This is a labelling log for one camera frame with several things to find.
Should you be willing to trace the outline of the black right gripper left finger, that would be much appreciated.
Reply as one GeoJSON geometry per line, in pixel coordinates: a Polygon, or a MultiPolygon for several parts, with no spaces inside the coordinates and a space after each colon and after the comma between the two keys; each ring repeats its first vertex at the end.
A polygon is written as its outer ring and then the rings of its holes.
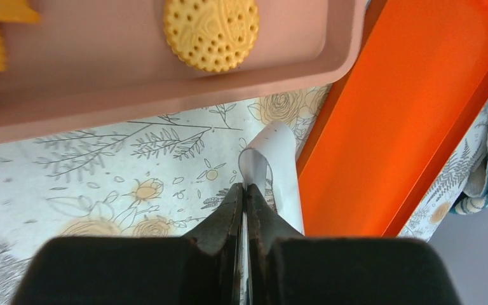
{"type": "Polygon", "coordinates": [[[64,236],[32,259],[13,304],[238,304],[243,186],[180,237],[64,236]]]}

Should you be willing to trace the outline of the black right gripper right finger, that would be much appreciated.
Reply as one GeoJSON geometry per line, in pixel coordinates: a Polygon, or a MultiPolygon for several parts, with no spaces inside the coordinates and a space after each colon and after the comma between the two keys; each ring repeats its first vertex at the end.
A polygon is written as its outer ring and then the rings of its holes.
{"type": "Polygon", "coordinates": [[[247,304],[460,304],[439,255],[412,238],[307,238],[246,188],[247,304]]]}

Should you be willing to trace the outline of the metal serving tongs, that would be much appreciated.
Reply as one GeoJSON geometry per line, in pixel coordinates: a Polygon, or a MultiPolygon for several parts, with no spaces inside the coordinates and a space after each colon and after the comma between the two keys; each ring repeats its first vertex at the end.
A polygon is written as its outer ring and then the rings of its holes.
{"type": "Polygon", "coordinates": [[[238,166],[245,190],[255,184],[265,200],[274,199],[275,208],[268,210],[280,216],[289,224],[289,228],[303,235],[296,150],[292,130],[285,123],[274,121],[242,150],[238,166]]]}

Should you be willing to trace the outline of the pink cookie tray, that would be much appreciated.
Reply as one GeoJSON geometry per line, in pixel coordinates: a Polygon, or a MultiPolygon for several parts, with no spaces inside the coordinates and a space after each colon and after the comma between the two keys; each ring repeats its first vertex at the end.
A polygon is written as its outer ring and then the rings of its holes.
{"type": "Polygon", "coordinates": [[[259,38],[225,73],[170,50],[163,1],[32,1],[4,24],[0,143],[324,85],[360,51],[365,1],[259,1],[259,38]]]}

